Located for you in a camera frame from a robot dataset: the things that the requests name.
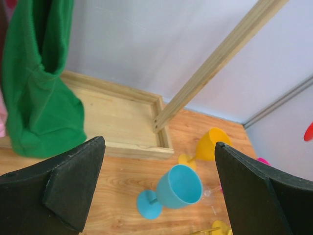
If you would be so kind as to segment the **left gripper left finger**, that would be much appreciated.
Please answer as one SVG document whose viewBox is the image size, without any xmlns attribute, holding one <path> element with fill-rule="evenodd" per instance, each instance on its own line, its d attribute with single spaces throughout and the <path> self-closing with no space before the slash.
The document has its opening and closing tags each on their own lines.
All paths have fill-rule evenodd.
<svg viewBox="0 0 313 235">
<path fill-rule="evenodd" d="M 78 235 L 101 171 L 105 139 L 87 142 L 0 177 L 2 235 Z"/>
</svg>

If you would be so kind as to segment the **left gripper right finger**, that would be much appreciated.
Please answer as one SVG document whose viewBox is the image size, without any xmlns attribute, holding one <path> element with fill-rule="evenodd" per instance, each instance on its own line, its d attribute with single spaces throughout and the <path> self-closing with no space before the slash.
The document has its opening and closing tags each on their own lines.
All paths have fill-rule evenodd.
<svg viewBox="0 0 313 235">
<path fill-rule="evenodd" d="M 311 235 L 313 183 L 218 142 L 215 162 L 235 235 Z"/>
</svg>

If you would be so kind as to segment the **blue plastic wine glass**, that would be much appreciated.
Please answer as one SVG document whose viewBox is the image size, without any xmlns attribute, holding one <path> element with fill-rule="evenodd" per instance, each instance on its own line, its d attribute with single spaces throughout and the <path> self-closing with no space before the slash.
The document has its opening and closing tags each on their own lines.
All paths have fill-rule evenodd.
<svg viewBox="0 0 313 235">
<path fill-rule="evenodd" d="M 142 217 L 153 220 L 164 207 L 181 209 L 199 202 L 202 193 L 198 174 L 186 165 L 177 164 L 161 177 L 155 191 L 144 190 L 138 195 L 136 207 Z"/>
</svg>

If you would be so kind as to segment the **red plastic wine glass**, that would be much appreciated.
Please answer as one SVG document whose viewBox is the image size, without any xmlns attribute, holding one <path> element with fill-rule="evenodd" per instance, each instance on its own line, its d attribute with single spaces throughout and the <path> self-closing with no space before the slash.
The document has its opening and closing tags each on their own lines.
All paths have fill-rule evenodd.
<svg viewBox="0 0 313 235">
<path fill-rule="evenodd" d="M 313 140 L 313 122 L 307 128 L 303 139 L 304 139 L 304 141 L 312 141 Z"/>
</svg>

